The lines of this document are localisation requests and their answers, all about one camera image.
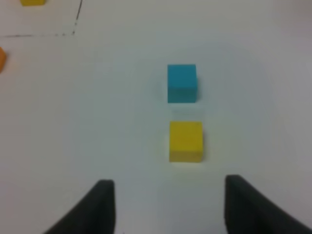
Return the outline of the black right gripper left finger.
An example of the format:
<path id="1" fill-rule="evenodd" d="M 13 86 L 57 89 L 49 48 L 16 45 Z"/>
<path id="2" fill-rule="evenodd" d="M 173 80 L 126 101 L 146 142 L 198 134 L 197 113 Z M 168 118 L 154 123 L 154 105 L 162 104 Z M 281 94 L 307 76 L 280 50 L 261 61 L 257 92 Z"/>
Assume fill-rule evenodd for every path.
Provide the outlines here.
<path id="1" fill-rule="evenodd" d="M 112 180 L 100 180 L 68 214 L 46 233 L 113 234 L 115 225 L 115 184 Z"/>

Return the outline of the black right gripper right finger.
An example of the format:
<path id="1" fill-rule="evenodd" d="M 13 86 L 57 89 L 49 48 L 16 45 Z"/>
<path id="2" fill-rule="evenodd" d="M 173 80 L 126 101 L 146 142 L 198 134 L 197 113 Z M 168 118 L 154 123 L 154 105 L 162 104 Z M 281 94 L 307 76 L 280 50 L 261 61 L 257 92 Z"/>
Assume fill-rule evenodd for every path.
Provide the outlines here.
<path id="1" fill-rule="evenodd" d="M 224 219 L 229 234 L 310 234 L 239 175 L 225 178 Z"/>

